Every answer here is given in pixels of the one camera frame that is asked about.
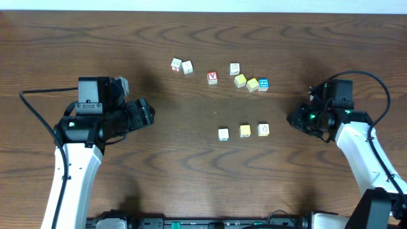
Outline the white ladybug block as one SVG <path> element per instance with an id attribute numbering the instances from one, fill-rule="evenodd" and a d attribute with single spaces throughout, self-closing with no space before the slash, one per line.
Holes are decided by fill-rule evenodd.
<path id="1" fill-rule="evenodd" d="M 260 123 L 258 125 L 258 135 L 260 137 L 268 136 L 270 134 L 270 127 L 267 123 Z"/>

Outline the yellow block letter B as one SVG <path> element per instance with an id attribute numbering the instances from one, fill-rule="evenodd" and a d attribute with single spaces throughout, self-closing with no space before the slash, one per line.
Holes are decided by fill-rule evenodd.
<path id="1" fill-rule="evenodd" d="M 253 92 L 259 88 L 259 82 L 256 78 L 252 78 L 247 81 L 246 87 L 248 91 Z"/>

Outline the yellow block letter O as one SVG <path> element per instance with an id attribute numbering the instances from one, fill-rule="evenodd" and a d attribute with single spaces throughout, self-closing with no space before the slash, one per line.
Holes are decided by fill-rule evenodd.
<path id="1" fill-rule="evenodd" d="M 241 125 L 239 127 L 240 137 L 249 137 L 251 135 L 250 125 Z"/>

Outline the yellow block with plane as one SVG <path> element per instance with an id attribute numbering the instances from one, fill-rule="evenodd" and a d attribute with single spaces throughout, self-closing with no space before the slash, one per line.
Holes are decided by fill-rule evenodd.
<path id="1" fill-rule="evenodd" d="M 247 79 L 244 76 L 244 74 L 239 74 L 239 75 L 235 76 L 234 83 L 237 88 L 242 88 L 246 85 Z"/>

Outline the plain white block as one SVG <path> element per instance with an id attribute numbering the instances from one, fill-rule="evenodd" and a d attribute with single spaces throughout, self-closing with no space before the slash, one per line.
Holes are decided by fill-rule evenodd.
<path id="1" fill-rule="evenodd" d="M 186 62 L 183 62 L 182 63 L 182 69 L 183 69 L 184 74 L 192 73 L 193 72 L 193 64 L 192 64 L 192 62 L 190 60 L 186 61 Z"/>

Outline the white block red side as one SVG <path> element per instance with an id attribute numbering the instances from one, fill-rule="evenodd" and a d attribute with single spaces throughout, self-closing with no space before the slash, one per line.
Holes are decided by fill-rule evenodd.
<path id="1" fill-rule="evenodd" d="M 182 60 L 173 58 L 170 66 L 171 70 L 179 72 L 182 69 Z"/>

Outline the white block green side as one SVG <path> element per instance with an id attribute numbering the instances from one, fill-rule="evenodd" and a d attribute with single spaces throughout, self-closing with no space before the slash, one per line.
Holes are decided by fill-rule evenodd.
<path id="1" fill-rule="evenodd" d="M 228 141 L 230 138 L 229 130 L 227 128 L 220 128 L 218 130 L 219 141 Z"/>

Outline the red letter A block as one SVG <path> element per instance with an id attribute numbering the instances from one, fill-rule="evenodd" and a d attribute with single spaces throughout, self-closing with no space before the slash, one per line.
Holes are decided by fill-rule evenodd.
<path id="1" fill-rule="evenodd" d="M 213 85 L 216 84 L 218 81 L 218 75 L 216 71 L 211 71 L 207 73 L 207 81 L 208 84 Z"/>

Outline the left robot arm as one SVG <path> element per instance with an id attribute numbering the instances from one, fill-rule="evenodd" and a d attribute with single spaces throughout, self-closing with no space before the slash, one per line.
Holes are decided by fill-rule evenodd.
<path id="1" fill-rule="evenodd" d="M 106 146 L 153 124 L 154 108 L 144 98 L 125 101 L 128 93 L 121 76 L 79 78 L 78 100 L 54 127 L 55 173 L 42 228 L 84 228 Z"/>

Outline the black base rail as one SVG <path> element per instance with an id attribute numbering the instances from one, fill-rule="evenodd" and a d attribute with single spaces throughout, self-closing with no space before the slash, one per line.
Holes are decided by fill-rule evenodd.
<path id="1" fill-rule="evenodd" d="M 294 216 L 276 211 L 265 218 L 169 218 L 163 214 L 132 214 L 110 210 L 94 218 L 87 218 L 85 228 L 129 229 L 239 229 L 239 228 L 295 228 L 310 229 L 308 215 Z"/>

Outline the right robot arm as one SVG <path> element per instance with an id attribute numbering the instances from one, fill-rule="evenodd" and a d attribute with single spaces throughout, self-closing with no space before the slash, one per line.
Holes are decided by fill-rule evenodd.
<path id="1" fill-rule="evenodd" d="M 350 217 L 313 212 L 305 228 L 387 228 L 389 218 L 406 228 L 406 182 L 381 147 L 367 112 L 355 111 L 353 84 L 331 80 L 310 88 L 310 102 L 287 116 L 290 126 L 311 136 L 334 141 L 345 155 L 361 199 Z"/>

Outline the white block blue X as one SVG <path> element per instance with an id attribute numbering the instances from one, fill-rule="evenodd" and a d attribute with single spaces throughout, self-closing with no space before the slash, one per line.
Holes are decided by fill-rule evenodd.
<path id="1" fill-rule="evenodd" d="M 231 63 L 230 64 L 230 75 L 236 76 L 240 74 L 240 64 L 239 63 Z"/>

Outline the blue top block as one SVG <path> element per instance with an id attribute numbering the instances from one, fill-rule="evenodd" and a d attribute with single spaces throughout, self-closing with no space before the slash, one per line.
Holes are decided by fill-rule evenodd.
<path id="1" fill-rule="evenodd" d="M 269 80 L 267 78 L 259 79 L 258 83 L 259 83 L 258 87 L 259 92 L 266 92 L 270 86 Z"/>

